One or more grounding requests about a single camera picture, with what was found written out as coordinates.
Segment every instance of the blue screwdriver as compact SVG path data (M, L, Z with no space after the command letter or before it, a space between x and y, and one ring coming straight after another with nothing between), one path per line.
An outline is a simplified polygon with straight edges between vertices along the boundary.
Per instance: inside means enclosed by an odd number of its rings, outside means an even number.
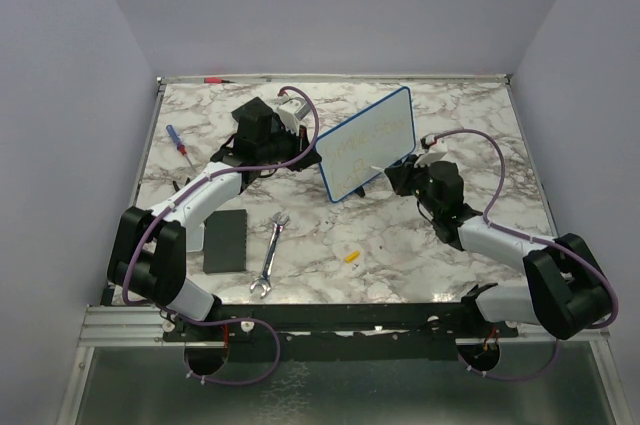
M176 146L178 151L182 154L184 158L187 159L187 162L189 162L189 165L191 166L193 173L197 175L198 171L196 170L196 167L193 166L193 163L191 163L191 159L187 155L187 149L185 148L184 143L182 143L182 140L180 140L180 137L178 136L178 132L176 132L176 129L173 128L173 125L167 125L167 132L169 133L169 136L171 137L171 141Z

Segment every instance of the gray wall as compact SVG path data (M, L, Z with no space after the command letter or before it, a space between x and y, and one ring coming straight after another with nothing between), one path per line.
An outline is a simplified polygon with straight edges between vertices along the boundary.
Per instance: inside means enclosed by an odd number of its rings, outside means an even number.
M0 0L0 423L54 423L156 84L115 0Z
M507 73L554 0L117 0L158 75Z
M618 291L618 369L640 423L640 0L557 0L514 80L560 231L583 235Z

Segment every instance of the wrench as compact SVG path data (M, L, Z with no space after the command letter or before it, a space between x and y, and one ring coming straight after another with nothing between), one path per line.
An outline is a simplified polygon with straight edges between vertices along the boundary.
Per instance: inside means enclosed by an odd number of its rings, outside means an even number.
M256 278L249 290L253 292L257 286L262 287L262 293L260 298L266 297L271 291L271 269L273 268L273 259L276 256L276 245L278 244L278 238L284 229L284 226L289 221L289 215L277 212L271 217L273 222L273 233L271 234L271 240L269 241L269 248L267 249L267 255L264 257L264 265L262 266L262 273Z

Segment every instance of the marble surface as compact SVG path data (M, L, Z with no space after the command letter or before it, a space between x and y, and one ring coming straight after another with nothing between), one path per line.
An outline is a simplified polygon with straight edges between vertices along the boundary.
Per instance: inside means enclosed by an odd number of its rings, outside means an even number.
M507 178L493 209L496 222L529 232L550 227L516 117L504 85L497 83L291 83L316 103L321 131L407 85L418 137L459 127L488 132L500 143ZM149 208L173 194L172 180L192 175L165 127L174 125L196 167L235 131L230 112L255 96L275 97L281 84L173 84L166 88L137 206ZM467 202L483 209L498 182L499 163L481 138L447 139L447 158L458 164ZM509 267L441 244L418 215L413 198L395 196L384 177L365 186L366 197L332 204L317 166L280 170L256 181L223 209L248 211L247 272L205 275L203 254L189 253L188 274L226 303L378 303L458 300L476 283L523 280ZM249 293L262 268L271 235L269 217L284 210L291 221L278 245L273 290ZM353 263L344 258L359 250Z

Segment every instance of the purple cable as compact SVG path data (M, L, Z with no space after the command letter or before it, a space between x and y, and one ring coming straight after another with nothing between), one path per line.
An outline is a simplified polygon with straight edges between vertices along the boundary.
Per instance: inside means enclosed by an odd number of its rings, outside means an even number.
M304 157L306 157L311 152L311 150L314 149L314 147L316 146L316 142L318 141L318 134L320 132L320 117L318 117L318 110L316 109L315 105L313 104L313 101L311 100L311 98L309 98L309 96L306 93L304 93L302 90L300 90L299 88L287 85L287 86L282 87L280 89L280 91L278 92L278 96L282 96L287 90L291 90L292 92L296 92L302 98L304 98L305 101L309 104L309 108L311 109L311 113L313 114L313 118L314 118L314 121L315 121L315 130L313 132L313 138L311 139L311 142L309 142L309 146L307 148L305 148L302 151L302 153L300 155L298 155L297 157L294 157L291 160L287 160L286 162L283 162L283 163L280 163L280 164L277 164L277 165L225 168L224 170L218 170L218 171L212 173L208 177L202 177L200 180L192 183L189 186L189 188L182 195L180 195L179 197L176 198L176 200L174 202L174 204L176 206L180 205L184 200L187 199L187 197L189 197L193 192L195 192L202 185L204 185L207 182L212 181L214 178L217 178L217 177L219 177L221 175L226 175L228 173L241 173L241 172L262 172L262 171L265 171L265 170L274 170L274 169L289 167L289 166L293 165L294 163L298 162L299 160L302 160ZM135 268L135 265L138 262L138 258L140 258L140 254L142 253L142 249L144 248L144 244L147 243L147 240L149 239L149 237L153 233L153 230L158 226L160 221L164 217L166 217L170 212L171 212L171 208L167 207L162 212L160 212L156 218L154 218L154 220L151 222L151 224L149 225L147 230L145 230L144 234L140 238L140 241L138 242L138 245L136 246L136 249L133 252L133 255L131 256L131 260L129 261L129 266L127 267L127 271L125 273L124 280L122 282L122 300L124 301L124 303L126 305L131 306L131 305L142 305L142 304L149 303L148 300L137 300L137 301L129 300L129 286L131 284L131 277L133 276L133 269ZM218 383L218 384L221 384L221 385L251 385L253 383L257 383L257 382L259 382L261 380L264 380L278 366L278 362L280 360L280 341L278 340L278 334L273 329L273 327L271 325L269 325L268 323L266 323L266 322L264 322L262 320L258 320L257 318L234 318L234 319L229 319L229 320L219 320L219 321L215 321L215 322L199 322L199 321L193 320L193 319L191 319L189 317L185 317L184 315L179 315L179 316L180 316L181 319L183 319L186 322L189 322L189 323L192 323L192 324L195 324L195 325L199 325L199 326L202 326L202 327L216 327L216 326L226 325L226 324L229 324L229 323L238 323L238 322L254 322L254 323L258 323L258 324L266 327L267 330L269 330L269 332L273 335L273 337L274 337L274 339L276 341L276 357L275 357L275 359L273 361L273 364L269 368L269 370L267 370L264 374L260 375L259 377L255 378L255 379L251 379L251 380L240 381L240 382L230 382L230 381L216 379L216 378L204 377L206 381L209 381L209 382L212 382L212 383Z
M500 180L498 181L498 187L496 188L496 191L493 194L493 197L491 197L491 200L489 201L489 204L486 206L486 208L484 209L484 212L482 213L482 218L485 221L485 223L491 228L494 228L494 229L496 229L496 230L498 230L500 232L512 235L514 237L517 237L517 238L520 238L520 239L523 239L523 240L531 240L534 243L538 243L540 245L544 245L544 246L547 246L547 247L555 248L556 250L560 251L561 253L564 253L565 255L571 257L573 260L578 262L582 267L584 267L589 273L593 274L600 281L600 283L602 284L603 288L606 290L607 294L609 295L609 298L611 299L611 314L609 315L609 317L606 320L603 320L602 322L593 324L589 328L599 329L599 328L605 328L605 327L611 325L616 320L616 318L618 317L618 309L619 309L618 296L616 295L615 291L613 290L613 287L611 287L611 284L609 283L609 281L606 279L606 277L599 270L597 270L593 265L591 265L589 262L587 262L584 258L580 257L576 253L572 252L568 248L563 247L562 245L560 245L560 244L558 244L556 242L553 242L551 240L546 240L546 239L543 239L543 238L537 238L537 237L534 237L534 236L531 236L531 235L527 235L526 233L521 232L519 230L513 230L511 228L505 227L504 225L493 223L489 219L489 211L491 210L493 205L498 200L498 197L500 196L500 192L502 192L502 187L504 186L504 180L505 180L505 177L506 177L506 170L507 170L507 166L506 166L506 162L505 162L505 159L504 159L504 155L502 153L502 150L500 149L500 145L498 145L498 142L496 142L493 137L491 137L490 135L488 135L488 134L486 134L484 132L481 132L480 130L474 130L474 129L470 129L470 128L460 128L460 129L457 129L457 130L450 130L448 132L443 132L443 133L439 133L437 135L434 135L434 140L439 140L441 138L448 137L450 135L457 135L459 133L469 133L469 134L473 134L473 135L480 135L481 137L485 138L486 140L489 141L489 143L491 143L491 145L493 146L493 148L495 149L495 151L498 154L498 158L500 159ZM543 373L545 373L546 371L551 369L551 367L558 360L559 352L560 352L560 346L559 346L559 342L556 340L556 345L555 345L555 348L554 348L553 357L551 358L549 363L547 363L538 372L536 372L536 373L534 373L532 375L528 375L526 377L500 377L500 376L496 376L496 375L492 375L492 374L488 374L488 373L484 374L484 376L486 376L488 378L492 378L494 380L502 380L502 381L509 381L509 382L533 380L535 378L538 378ZM483 375L483 373L478 371L478 370L475 370L473 368L471 370L474 373Z

